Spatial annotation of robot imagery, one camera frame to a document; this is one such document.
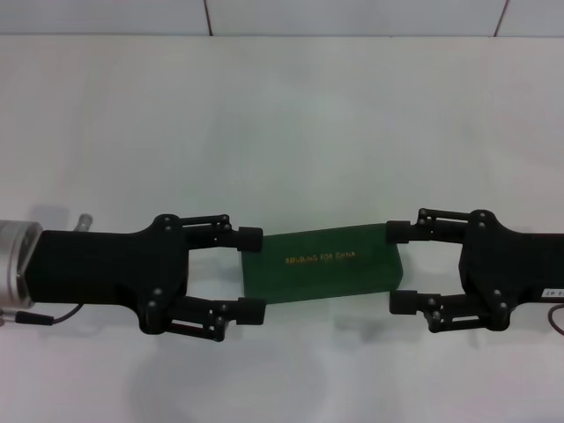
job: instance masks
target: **green card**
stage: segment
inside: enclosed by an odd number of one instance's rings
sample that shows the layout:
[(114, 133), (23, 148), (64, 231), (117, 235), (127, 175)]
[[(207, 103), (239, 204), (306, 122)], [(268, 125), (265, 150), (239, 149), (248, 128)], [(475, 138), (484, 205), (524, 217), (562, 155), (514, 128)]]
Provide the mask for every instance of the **green card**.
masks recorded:
[(393, 291), (403, 275), (384, 224), (265, 236), (242, 265), (245, 296), (269, 304)]

